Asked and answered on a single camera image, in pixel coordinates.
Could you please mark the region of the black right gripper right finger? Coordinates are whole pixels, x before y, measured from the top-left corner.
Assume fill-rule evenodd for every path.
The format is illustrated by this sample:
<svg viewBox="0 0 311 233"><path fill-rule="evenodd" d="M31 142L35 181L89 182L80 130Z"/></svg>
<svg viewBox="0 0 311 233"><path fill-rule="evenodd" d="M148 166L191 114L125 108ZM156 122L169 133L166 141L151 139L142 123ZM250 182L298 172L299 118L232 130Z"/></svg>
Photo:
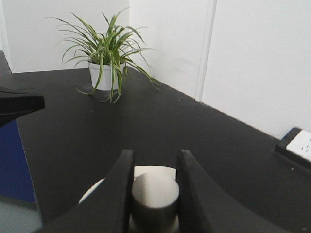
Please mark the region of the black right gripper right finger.
<svg viewBox="0 0 311 233"><path fill-rule="evenodd" d="M284 233L226 193L189 150L176 161L179 185L178 221L182 233Z"/></svg>

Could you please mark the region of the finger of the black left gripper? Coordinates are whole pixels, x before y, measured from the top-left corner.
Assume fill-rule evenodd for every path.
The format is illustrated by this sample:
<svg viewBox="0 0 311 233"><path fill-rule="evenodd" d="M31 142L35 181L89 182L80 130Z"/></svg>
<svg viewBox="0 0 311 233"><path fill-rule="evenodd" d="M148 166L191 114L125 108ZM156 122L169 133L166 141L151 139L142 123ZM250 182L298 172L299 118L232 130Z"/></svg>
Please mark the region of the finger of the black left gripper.
<svg viewBox="0 0 311 233"><path fill-rule="evenodd" d="M0 88L0 126L18 117L44 109L45 99L41 94Z"/></svg>

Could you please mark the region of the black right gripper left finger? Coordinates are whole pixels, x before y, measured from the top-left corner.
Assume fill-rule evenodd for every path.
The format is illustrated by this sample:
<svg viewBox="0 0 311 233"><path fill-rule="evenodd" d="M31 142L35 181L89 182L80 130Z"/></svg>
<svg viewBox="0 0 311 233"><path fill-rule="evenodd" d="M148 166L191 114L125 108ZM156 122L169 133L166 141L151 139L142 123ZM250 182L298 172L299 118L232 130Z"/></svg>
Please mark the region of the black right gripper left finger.
<svg viewBox="0 0 311 233"><path fill-rule="evenodd" d="M134 151L122 150L117 162L91 194L37 232L128 232L133 181Z"/></svg>

